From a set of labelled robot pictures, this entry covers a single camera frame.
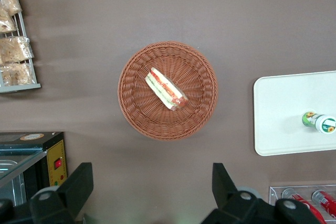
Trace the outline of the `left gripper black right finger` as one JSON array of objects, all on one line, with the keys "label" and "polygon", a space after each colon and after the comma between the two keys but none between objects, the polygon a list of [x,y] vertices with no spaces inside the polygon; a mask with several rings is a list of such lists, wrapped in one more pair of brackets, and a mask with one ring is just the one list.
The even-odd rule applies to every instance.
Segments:
[{"label": "left gripper black right finger", "polygon": [[249,191],[238,190],[222,163],[213,164],[212,192],[217,208],[202,223],[265,223],[259,215],[259,199]]}]

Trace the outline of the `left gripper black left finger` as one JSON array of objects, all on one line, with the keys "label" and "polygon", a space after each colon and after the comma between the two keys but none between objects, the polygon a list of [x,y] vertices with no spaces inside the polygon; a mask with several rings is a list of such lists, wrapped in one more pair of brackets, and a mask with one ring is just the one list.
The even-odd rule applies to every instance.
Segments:
[{"label": "left gripper black left finger", "polygon": [[33,223],[75,223],[92,191],[92,164],[81,163],[56,190],[43,189],[29,201]]}]

